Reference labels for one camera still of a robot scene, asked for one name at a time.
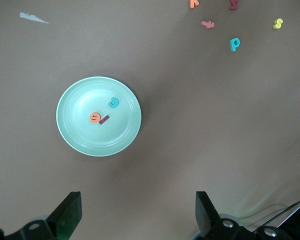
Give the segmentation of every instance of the foam number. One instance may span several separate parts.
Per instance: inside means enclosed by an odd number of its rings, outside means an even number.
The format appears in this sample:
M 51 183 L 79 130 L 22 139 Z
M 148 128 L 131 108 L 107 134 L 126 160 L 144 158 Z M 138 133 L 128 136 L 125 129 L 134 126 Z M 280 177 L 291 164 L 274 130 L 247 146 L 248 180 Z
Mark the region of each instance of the foam number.
M 273 28 L 274 28 L 274 29 L 280 29 L 280 28 L 281 28 L 281 24 L 282 24 L 283 22 L 284 22 L 284 21 L 283 21 L 281 18 L 278 18 L 277 20 L 274 21 Z
M 229 3 L 231 6 L 229 7 L 229 10 L 237 10 L 238 9 L 238 1 L 239 0 L 229 0 Z
M 100 121 L 100 119 L 101 119 L 101 116 L 100 116 L 99 113 L 97 113 L 97 112 L 91 113 L 91 115 L 90 115 L 90 121 L 92 123 L 96 124 L 96 123 L 98 123 Z
M 111 108 L 115 109 L 116 107 L 118 107 L 118 105 L 119 105 L 119 100 L 118 100 L 117 98 L 112 97 L 112 98 L 111 98 L 111 101 L 112 101 L 112 102 L 109 102 L 109 103 L 108 103 L 108 105 L 109 105 Z
M 232 52 L 235 52 L 239 46 L 240 46 L 240 39 L 238 37 L 230 40 L 230 47 Z

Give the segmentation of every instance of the light green plate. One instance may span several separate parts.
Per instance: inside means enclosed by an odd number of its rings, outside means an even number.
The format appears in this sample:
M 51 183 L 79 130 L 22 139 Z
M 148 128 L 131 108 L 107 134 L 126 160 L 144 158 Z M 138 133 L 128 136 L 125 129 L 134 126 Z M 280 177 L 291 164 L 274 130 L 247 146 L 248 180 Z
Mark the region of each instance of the light green plate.
M 118 100 L 117 107 L 112 98 Z M 103 123 L 91 122 L 92 113 L 99 113 L 101 120 L 109 118 Z M 56 108 L 56 124 L 72 148 L 104 157 L 133 142 L 141 126 L 141 109 L 127 86 L 109 77 L 93 76 L 77 81 L 64 92 Z

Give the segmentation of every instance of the screw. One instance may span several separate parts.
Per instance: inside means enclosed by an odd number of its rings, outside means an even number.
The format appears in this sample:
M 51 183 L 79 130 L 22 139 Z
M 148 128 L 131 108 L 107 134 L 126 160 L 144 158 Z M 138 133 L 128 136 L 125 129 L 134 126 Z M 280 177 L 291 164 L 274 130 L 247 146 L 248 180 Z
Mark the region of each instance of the screw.
M 233 228 L 234 224 L 232 223 L 232 221 L 229 220 L 223 220 L 223 225 L 227 228 Z
M 40 226 L 39 223 L 34 223 L 29 227 L 29 230 L 34 230 L 34 229 L 38 228 L 39 226 Z
M 275 232 L 275 230 L 271 229 L 271 228 L 265 228 L 264 233 L 267 234 L 270 237 L 276 237 L 277 233 Z

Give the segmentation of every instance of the brown table surface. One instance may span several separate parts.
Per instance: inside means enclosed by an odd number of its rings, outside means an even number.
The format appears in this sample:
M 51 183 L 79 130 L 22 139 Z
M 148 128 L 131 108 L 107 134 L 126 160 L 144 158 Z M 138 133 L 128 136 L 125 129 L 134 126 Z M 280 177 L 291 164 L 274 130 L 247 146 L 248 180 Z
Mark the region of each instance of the brown table surface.
M 196 191 L 237 217 L 300 200 L 300 0 L 240 0 L 236 11 L 199 1 L 0 0 L 7 234 L 71 191 L 83 210 L 72 240 L 189 239 Z M 140 132 L 113 156 L 75 151 L 56 125 L 63 92 L 90 76 L 121 81 L 140 102 Z

